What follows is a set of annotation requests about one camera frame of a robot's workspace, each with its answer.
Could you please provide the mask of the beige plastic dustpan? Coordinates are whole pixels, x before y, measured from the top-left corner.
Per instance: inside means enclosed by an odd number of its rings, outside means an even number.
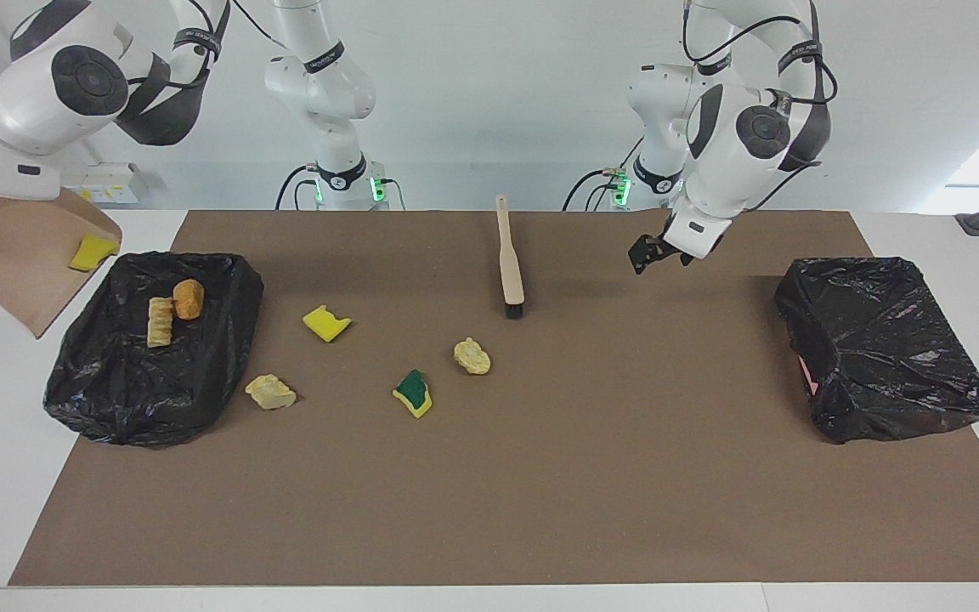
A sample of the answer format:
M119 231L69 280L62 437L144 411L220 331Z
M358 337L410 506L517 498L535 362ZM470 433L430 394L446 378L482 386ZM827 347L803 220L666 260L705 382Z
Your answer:
M92 278L71 268L86 236L121 245L123 229L74 191L50 201L0 197L0 311L42 338Z

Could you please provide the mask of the beige brush with black bristles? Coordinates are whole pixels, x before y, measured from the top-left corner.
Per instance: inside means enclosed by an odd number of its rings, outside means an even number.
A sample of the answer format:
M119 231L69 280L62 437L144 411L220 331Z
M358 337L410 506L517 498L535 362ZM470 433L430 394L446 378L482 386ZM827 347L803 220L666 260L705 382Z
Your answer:
M500 275L502 297L505 303L505 313L508 319L521 319L523 317L523 306L525 294L522 283L522 275L519 266L519 257L514 251L512 241L512 225L510 224L508 201L504 194L497 195L495 198L495 212L498 223L498 236L500 237Z

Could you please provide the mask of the small yellow green sponge piece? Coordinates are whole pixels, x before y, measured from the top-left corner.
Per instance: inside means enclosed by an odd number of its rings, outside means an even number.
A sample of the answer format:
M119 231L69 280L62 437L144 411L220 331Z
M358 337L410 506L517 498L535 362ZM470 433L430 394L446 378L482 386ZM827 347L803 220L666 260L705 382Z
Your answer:
M96 234L86 234L79 241L78 248L67 264L67 268L89 274L97 270L106 259L119 254L120 246L119 241L105 239Z

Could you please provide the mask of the pale yellow pastry toy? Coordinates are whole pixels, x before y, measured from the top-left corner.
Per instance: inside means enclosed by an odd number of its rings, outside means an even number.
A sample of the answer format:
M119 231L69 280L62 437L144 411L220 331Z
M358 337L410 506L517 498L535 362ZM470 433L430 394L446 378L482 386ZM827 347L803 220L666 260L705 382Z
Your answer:
M452 357L463 371L470 375L485 375L492 368L489 353L473 337L458 342L452 349Z

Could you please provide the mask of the orange striped croissant toy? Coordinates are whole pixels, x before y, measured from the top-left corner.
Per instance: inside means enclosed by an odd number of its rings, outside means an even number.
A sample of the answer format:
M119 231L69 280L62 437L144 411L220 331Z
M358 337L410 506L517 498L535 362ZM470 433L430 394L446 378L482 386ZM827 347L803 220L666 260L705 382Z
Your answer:
M170 346L173 341L175 308L170 297L153 297L148 302L146 345L148 349Z

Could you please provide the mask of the large green yellow sponge piece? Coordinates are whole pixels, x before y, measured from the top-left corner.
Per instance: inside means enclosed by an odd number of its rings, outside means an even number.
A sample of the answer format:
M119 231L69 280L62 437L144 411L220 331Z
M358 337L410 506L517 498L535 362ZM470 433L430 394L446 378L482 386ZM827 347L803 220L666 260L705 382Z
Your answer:
M399 400L415 419L423 418L433 406L430 387L419 369L411 369L393 388L392 396Z

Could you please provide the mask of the brown bread roll toy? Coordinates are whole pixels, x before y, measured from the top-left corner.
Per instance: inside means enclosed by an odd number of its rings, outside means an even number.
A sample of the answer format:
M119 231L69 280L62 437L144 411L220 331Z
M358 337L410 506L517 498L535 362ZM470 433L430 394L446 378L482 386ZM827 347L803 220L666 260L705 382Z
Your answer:
M205 306L205 287L196 279L180 281L173 288L172 302L176 318L198 319Z

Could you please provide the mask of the plain yellow sponge piece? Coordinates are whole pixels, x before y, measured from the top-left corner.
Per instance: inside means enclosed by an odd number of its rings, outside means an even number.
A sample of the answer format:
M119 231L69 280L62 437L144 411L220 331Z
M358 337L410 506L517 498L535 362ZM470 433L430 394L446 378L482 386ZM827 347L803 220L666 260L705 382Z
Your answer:
M302 323L320 340L331 343L341 336L353 322L348 317L338 317L329 310L326 303L308 311L302 317Z

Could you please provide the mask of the black plastic bin bag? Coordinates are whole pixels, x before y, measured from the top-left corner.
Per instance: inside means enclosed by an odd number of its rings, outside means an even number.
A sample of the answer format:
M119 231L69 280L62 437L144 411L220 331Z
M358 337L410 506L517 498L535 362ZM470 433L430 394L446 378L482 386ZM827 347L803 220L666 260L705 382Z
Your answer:
M149 309L198 281L201 314L147 342ZM89 440L178 445L222 415L247 368L264 283L234 254L145 252L116 260L67 329L44 390L52 418Z
M979 369L913 261L799 258L774 303L819 384L808 405L824 438L909 440L979 422Z

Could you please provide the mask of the brown table mat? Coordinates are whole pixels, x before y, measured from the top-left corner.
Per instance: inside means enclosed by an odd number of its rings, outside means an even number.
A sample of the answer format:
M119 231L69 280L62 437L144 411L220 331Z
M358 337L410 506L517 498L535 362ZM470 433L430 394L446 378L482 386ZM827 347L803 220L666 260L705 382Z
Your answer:
M865 256L837 212L759 212L714 255L634 275L662 212L190 212L175 252L264 283L246 376L195 440L78 440L15 586L979 581L968 428L835 445L774 293L794 259ZM353 322L331 343L302 317ZM485 375L452 357L473 337ZM433 406L392 396L411 369Z

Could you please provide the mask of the white wall socket box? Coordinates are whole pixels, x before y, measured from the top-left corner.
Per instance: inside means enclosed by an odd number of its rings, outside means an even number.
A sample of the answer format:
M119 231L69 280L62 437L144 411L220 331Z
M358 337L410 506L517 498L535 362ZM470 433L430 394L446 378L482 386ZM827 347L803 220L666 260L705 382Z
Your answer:
M101 205L139 205L148 191L139 170L126 162L71 167L59 175L59 181L65 189Z

